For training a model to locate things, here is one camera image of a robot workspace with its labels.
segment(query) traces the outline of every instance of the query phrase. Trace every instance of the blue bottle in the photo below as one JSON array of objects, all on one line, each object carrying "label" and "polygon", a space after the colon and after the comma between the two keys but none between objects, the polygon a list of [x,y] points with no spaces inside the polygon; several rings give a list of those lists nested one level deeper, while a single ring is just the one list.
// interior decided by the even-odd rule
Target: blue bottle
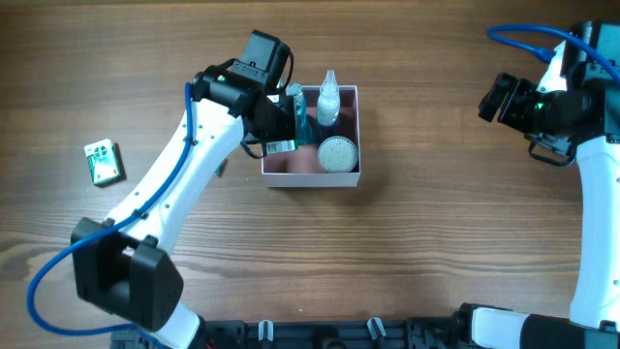
[{"label": "blue bottle", "polygon": [[298,83],[289,85],[289,87],[287,87],[287,95],[293,96],[294,99],[294,119],[297,127],[297,141],[299,145],[314,143],[314,131],[306,116],[307,105],[301,85]]}]

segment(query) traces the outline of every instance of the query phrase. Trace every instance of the clear plastic bottle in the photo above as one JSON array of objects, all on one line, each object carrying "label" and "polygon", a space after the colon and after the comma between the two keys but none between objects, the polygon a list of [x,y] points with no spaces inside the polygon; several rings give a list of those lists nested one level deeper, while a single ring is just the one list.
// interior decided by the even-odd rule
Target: clear plastic bottle
[{"label": "clear plastic bottle", "polygon": [[287,95],[294,99],[294,118],[297,126],[297,140],[299,145],[310,144],[315,141],[312,125],[306,116],[306,99],[303,89],[298,83],[293,83],[287,87]]},{"label": "clear plastic bottle", "polygon": [[321,85],[321,94],[317,104],[317,121],[319,123],[319,142],[335,136],[340,113],[340,90],[334,71],[327,71]]}]

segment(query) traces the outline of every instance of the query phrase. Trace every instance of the open box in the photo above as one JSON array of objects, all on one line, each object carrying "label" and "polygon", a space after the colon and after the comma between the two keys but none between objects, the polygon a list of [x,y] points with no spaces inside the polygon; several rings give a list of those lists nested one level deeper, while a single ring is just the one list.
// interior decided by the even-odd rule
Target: open box
[{"label": "open box", "polygon": [[[303,86],[307,115],[316,125],[320,86]],[[357,166],[349,173],[327,174],[319,165],[318,144],[302,145],[292,152],[270,154],[263,158],[263,182],[267,187],[355,187],[361,175],[357,86],[339,86],[340,114],[336,135],[357,146]]]}]

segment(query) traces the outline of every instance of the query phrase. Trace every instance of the black clamp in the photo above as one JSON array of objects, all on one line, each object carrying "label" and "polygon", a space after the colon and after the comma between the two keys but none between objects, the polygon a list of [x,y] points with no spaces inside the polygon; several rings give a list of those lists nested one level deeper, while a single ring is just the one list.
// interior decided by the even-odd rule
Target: black clamp
[{"label": "black clamp", "polygon": [[146,219],[146,218],[148,218],[148,213],[147,212],[140,213],[140,210],[137,209],[137,208],[134,209],[134,211],[132,212],[132,215],[136,216],[139,219]]},{"label": "black clamp", "polygon": [[373,348],[384,349],[386,329],[384,328],[384,324],[381,322],[381,319],[378,317],[374,317],[368,320],[366,326],[368,327],[368,331],[370,332],[370,337],[375,342]]},{"label": "black clamp", "polygon": [[194,137],[187,137],[187,136],[185,136],[185,137],[183,138],[183,141],[184,141],[184,142],[189,142],[191,145],[196,145],[196,144],[198,144],[198,141],[196,141],[196,139],[194,139]]},{"label": "black clamp", "polygon": [[273,345],[273,322],[262,320],[259,323],[259,342],[261,343],[261,349],[275,348]]}]

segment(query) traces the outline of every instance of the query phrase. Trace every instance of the cable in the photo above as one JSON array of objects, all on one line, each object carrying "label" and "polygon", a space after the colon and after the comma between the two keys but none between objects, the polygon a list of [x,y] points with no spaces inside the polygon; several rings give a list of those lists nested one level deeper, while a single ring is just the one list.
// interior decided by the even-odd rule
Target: cable
[{"label": "cable", "polygon": [[148,199],[144,205],[142,205],[138,209],[139,214],[132,214],[129,217],[125,218],[121,222],[114,224],[111,227],[103,229],[101,232],[91,235],[87,238],[83,238],[75,243],[71,244],[69,247],[60,251],[57,255],[55,255],[49,262],[47,262],[35,275],[35,277],[30,282],[30,286],[28,287],[28,294],[26,296],[26,306],[28,308],[28,313],[32,320],[42,327],[44,330],[49,331],[51,333],[62,334],[62,335],[72,335],[72,336],[83,336],[83,335],[94,335],[94,334],[102,334],[102,333],[110,333],[115,331],[132,331],[137,327],[133,324],[124,324],[124,325],[115,325],[103,327],[100,329],[89,329],[89,330],[69,330],[62,329],[51,325],[49,322],[44,320],[39,311],[37,311],[37,307],[35,305],[35,293],[37,292],[37,287],[41,283],[41,280],[46,276],[46,274],[54,268],[58,262],[62,261],[65,257],[71,255],[75,251],[79,250],[85,245],[90,244],[93,241],[96,241],[100,238],[104,238],[112,233],[119,231],[120,229],[128,226],[133,223],[137,219],[140,218],[145,212],[147,212],[153,204],[155,204],[159,198],[166,192],[166,190],[171,186],[172,182],[176,178],[176,176],[181,171],[185,160],[187,160],[187,156],[189,155],[190,148],[192,147],[192,139],[194,135],[194,118],[192,116],[192,84],[187,82],[185,84],[185,110],[187,112],[187,138],[185,141],[185,146],[183,147],[183,151],[181,152],[181,156],[179,157],[176,165],[168,175],[168,178],[164,181],[162,186]]},{"label": "cable", "polygon": [[507,25],[498,25],[494,27],[490,27],[486,29],[486,34],[489,38],[495,40],[498,43],[512,46],[514,48],[525,49],[528,52],[534,54],[537,58],[539,58],[544,63],[549,63],[551,58],[555,55],[553,51],[548,48],[534,48],[530,45],[526,45],[520,43],[518,41],[506,39],[497,35],[499,32],[531,32],[531,33],[541,33],[546,35],[555,36],[561,39],[566,40],[567,43],[574,45],[584,51],[587,55],[589,55],[592,59],[594,59],[597,63],[601,64],[603,69],[611,76],[611,78],[620,85],[620,73],[616,71],[616,69],[609,63],[609,61],[604,58],[600,53],[598,53],[591,46],[587,45],[581,39],[577,38],[575,35],[572,35],[569,32],[566,32],[562,29],[540,25],[540,24],[507,24]]}]

